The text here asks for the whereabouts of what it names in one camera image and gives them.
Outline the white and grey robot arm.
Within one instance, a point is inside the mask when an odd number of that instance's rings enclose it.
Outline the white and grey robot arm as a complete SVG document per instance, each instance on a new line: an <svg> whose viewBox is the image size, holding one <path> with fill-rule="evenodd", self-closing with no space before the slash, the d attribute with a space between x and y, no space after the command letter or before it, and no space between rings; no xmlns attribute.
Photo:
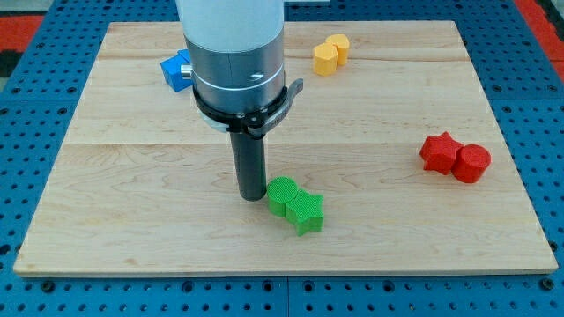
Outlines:
<svg viewBox="0 0 564 317"><path fill-rule="evenodd" d="M194 92L221 112L250 113L285 85L283 0L176 0Z"/></svg>

